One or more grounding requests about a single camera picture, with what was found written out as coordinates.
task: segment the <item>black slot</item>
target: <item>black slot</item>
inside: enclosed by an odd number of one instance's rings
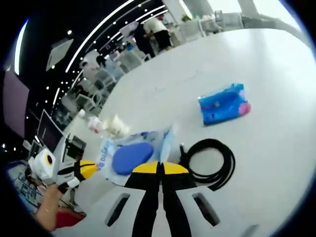
[[[206,221],[208,221],[212,226],[216,226],[219,224],[219,219],[211,206],[206,206],[200,197],[195,197],[194,201],[197,203],[197,206],[202,212],[202,215]]]
[[[111,225],[113,225],[115,223],[115,221],[117,221],[117,219],[119,218],[127,200],[128,200],[128,197],[123,197],[121,199],[121,201],[119,201],[118,205],[116,206],[112,216],[110,217],[110,219],[107,223],[107,226],[110,227]]]

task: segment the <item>person's arm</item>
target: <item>person's arm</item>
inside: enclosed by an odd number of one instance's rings
[[[56,184],[48,186],[43,202],[36,213],[37,221],[48,231],[53,231],[56,228],[58,202],[61,197],[62,193]]]

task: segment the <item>red object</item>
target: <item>red object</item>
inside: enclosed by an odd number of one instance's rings
[[[57,220],[56,220],[56,229],[68,226],[74,226],[79,221],[84,219],[85,216],[80,215],[78,213],[69,213],[59,211],[57,213]]]

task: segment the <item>black cable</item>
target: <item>black cable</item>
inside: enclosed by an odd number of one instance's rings
[[[209,175],[202,175],[194,172],[190,168],[190,160],[192,156],[202,150],[205,150],[207,148],[214,148],[217,149],[224,158],[223,166],[214,174]],[[204,139],[196,144],[194,144],[187,153],[184,152],[183,144],[180,145],[180,151],[181,151],[181,158],[179,165],[185,167],[190,175],[193,177],[195,182],[203,183],[203,184],[209,184],[209,189],[216,191],[223,187],[231,178],[234,169],[235,169],[235,156],[231,149],[227,147],[225,144],[221,143],[218,140],[215,139]]]

